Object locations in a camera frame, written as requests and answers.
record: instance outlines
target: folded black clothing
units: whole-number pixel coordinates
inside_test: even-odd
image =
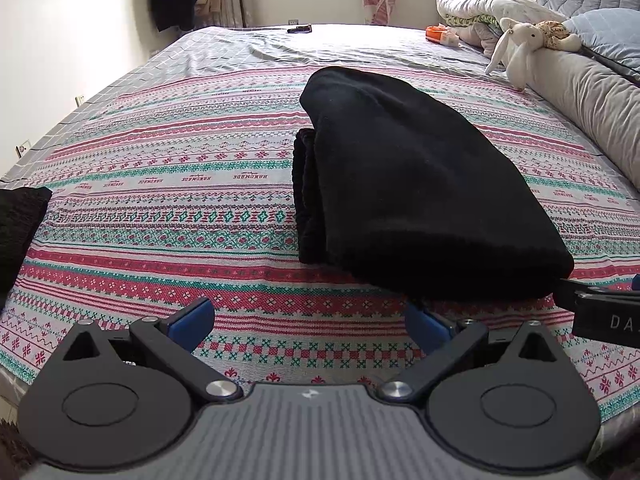
[[[0,189],[0,296],[14,286],[50,198],[46,187]]]
[[[457,111],[329,67],[294,142],[300,261],[432,300],[542,298],[574,261],[520,172]]]

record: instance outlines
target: blue gripper pad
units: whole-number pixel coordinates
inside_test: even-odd
[[[215,309],[208,298],[200,298],[166,321],[166,335],[187,352],[193,352],[213,329]]]
[[[452,339],[447,327],[413,303],[407,303],[404,326],[409,337],[425,354],[430,354]]]

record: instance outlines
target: blue pillow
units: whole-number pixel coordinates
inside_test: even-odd
[[[640,11],[596,9],[578,14],[564,26],[582,40],[599,62],[640,83]]]

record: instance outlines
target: plush toy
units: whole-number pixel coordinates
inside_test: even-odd
[[[518,90],[524,89],[527,85],[527,61],[531,52],[543,46],[566,52],[578,52],[582,47],[580,37],[577,34],[569,34],[562,23],[541,22],[533,25],[503,18],[500,20],[500,26],[505,32],[498,41],[491,63],[484,73],[489,75],[498,67],[511,40],[517,49],[507,65],[507,79]]]

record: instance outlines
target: bed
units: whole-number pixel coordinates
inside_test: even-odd
[[[292,142],[310,125],[298,97],[336,64],[406,80],[475,124],[555,222],[575,279],[628,288],[640,273],[634,189],[538,95],[484,76],[474,49],[401,28],[205,28],[89,99],[2,179],[53,197],[0,317],[0,393],[19,402],[78,319],[120,328],[200,296],[216,325],[194,355],[243,387],[377,383],[419,359],[401,297],[297,260]],[[574,337],[549,298],[438,311],[491,328],[542,320],[600,405],[594,455],[636,426],[639,350]]]

